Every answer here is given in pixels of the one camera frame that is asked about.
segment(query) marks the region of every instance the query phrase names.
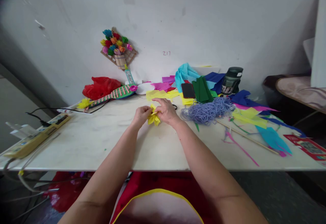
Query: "table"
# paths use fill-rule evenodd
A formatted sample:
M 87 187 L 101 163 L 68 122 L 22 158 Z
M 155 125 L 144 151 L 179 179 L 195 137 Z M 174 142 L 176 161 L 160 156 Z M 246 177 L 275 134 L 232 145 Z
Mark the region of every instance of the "table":
M 28 164 L 26 170 L 95 171 L 129 126 L 136 108 L 151 103 L 146 100 L 145 95 L 133 95 L 126 99 L 110 101 L 93 115 L 70 114 L 72 116 L 70 121 L 47 139 L 52 140 L 53 137 L 57 136 Z M 181 109 L 184 108 L 181 98 L 174 98 L 173 104 L 178 106 L 177 113 L 180 115 Z M 223 118 L 221 121 L 235 128 L 231 122 L 228 122 L 227 118 Z M 222 142 L 225 127 L 221 124 L 199 125 L 199 132 L 194 122 L 188 122 L 188 124 L 230 171 L 326 170 L 326 167 L 318 164 L 283 137 L 284 134 L 294 132 L 289 128 L 281 127 L 278 130 L 280 137 L 284 139 L 293 152 L 293 156 L 285 158 L 232 132 L 235 141 L 254 158 L 259 164 L 258 167 L 235 144 Z M 278 127 L 270 122 L 268 126 L 274 129 Z M 249 132 L 250 130 L 256 132 L 251 124 L 246 124 L 243 128 Z M 266 145 L 260 135 L 251 135 L 251 137 Z M 29 157 L 12 162 L 10 170 L 20 170 Z M 0 156 L 0 169 L 4 168 L 7 161 L 8 158 Z M 135 171 L 189 170 L 178 136 L 171 126 L 161 123 L 155 127 L 154 124 L 147 125 L 145 123 L 138 133 L 132 169 Z

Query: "bamboo stick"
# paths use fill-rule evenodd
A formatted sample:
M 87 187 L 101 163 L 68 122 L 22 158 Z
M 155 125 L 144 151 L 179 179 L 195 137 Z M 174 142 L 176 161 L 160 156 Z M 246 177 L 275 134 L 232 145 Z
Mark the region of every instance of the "bamboo stick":
M 226 124 L 224 124 L 224 123 L 222 123 L 222 122 L 220 122 L 220 121 L 218 121 L 218 120 L 216 120 L 216 121 L 217 121 L 219 124 L 221 124 L 221 125 L 223 125 L 223 126 L 225 126 L 225 127 L 227 127 L 227 128 L 230 128 L 228 125 L 226 125 Z M 265 149 L 267 149 L 267 150 L 269 150 L 269 151 L 271 151 L 271 152 L 273 152 L 273 153 L 279 155 L 278 152 L 276 152 L 276 151 L 274 151 L 274 150 L 272 150 L 272 149 L 266 147 L 264 144 L 261 144 L 260 142 L 254 140 L 254 139 L 252 139 L 252 138 L 250 138 L 250 137 L 248 137 L 247 135 L 245 135 L 245 134 L 243 134 L 243 133 L 241 133 L 241 132 L 239 132 L 239 131 L 237 131 L 237 130 L 235 130 L 235 129 L 233 129 L 233 128 L 231 128 L 231 130 L 234 131 L 234 132 L 236 132 L 236 133 L 238 133 L 238 134 L 240 134 L 241 136 L 243 136 L 243 137 L 249 139 L 250 141 L 252 141 L 252 142 L 258 144 L 259 146 L 262 146 L 263 148 L 265 148 Z

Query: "smartphone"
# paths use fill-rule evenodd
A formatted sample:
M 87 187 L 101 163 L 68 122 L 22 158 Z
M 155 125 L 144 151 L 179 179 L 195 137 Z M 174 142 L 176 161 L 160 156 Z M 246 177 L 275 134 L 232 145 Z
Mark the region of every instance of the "smartphone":
M 191 83 L 182 83 L 181 84 L 182 93 L 184 98 L 195 98 L 196 94 L 194 87 Z

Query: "hand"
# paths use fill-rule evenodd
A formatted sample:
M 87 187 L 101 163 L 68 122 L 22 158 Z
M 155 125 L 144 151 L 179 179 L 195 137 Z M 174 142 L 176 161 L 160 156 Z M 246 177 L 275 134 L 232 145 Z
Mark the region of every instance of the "hand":
M 159 102 L 161 106 L 157 106 L 155 112 L 158 112 L 157 115 L 160 120 L 165 123 L 174 126 L 178 122 L 182 121 L 177 115 L 172 103 L 166 98 L 154 98 L 153 101 Z
M 131 125 L 138 127 L 139 129 L 146 122 L 148 116 L 152 112 L 152 108 L 149 106 L 142 106 L 136 109 L 136 114 L 131 122 Z

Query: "power strip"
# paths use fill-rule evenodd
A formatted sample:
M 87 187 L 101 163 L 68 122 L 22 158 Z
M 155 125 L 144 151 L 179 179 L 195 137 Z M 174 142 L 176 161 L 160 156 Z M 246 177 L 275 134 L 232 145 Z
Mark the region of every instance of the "power strip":
M 58 130 L 64 123 L 70 120 L 70 116 L 67 114 L 59 114 L 54 117 L 48 123 L 51 125 L 49 127 L 40 127 L 37 130 L 39 131 L 31 139 L 23 139 L 11 147 L 3 156 L 8 158 L 25 158 L 29 155 L 34 149 L 36 149 L 41 143 L 44 142 L 49 136 L 51 136 L 55 131 Z

